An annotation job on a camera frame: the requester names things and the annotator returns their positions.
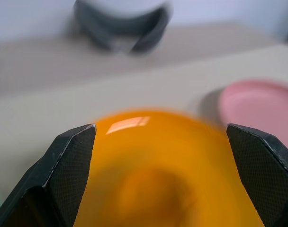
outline beige table surface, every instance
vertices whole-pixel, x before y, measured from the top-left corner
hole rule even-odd
[[[288,83],[288,46],[235,24],[172,28],[148,56],[68,39],[3,44],[0,190],[7,196],[56,135],[112,112],[175,108],[216,123],[219,90],[247,78]]]

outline pink plate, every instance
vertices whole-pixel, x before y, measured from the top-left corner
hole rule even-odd
[[[288,87],[248,80],[228,86],[219,98],[222,123],[235,123],[276,136],[288,148]]]

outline white wall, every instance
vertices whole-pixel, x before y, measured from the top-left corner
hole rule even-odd
[[[128,3],[139,0],[124,2],[126,5],[121,6],[127,9]],[[175,8],[172,25],[239,19],[277,37],[288,34],[288,0],[172,2]],[[74,0],[0,0],[0,40],[61,34],[71,16],[73,4]]]

